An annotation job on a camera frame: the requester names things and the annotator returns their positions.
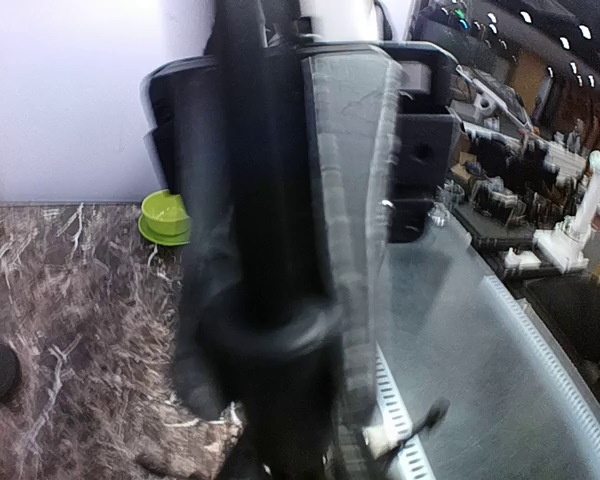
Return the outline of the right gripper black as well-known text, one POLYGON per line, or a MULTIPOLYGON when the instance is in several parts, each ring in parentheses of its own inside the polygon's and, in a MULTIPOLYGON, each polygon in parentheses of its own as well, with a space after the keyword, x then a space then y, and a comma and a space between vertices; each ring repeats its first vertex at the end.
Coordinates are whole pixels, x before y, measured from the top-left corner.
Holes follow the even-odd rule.
POLYGON ((381 48, 386 53, 371 44, 319 44, 302 60, 321 269, 339 310, 338 411, 352 427, 366 424, 375 405, 392 166, 396 159, 389 241, 411 243, 424 234, 461 133, 450 109, 457 59, 430 42, 381 48))

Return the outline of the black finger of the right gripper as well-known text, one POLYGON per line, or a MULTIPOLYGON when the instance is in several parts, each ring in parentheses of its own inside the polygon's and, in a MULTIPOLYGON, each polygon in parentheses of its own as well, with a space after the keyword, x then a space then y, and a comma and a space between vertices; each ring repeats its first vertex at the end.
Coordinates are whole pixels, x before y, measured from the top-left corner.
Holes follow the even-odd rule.
POLYGON ((204 334, 211 300, 235 261, 219 87, 210 56, 169 62, 143 81, 156 167, 189 217, 172 383, 184 406, 203 420, 218 419, 231 401, 219 378, 217 350, 204 334))

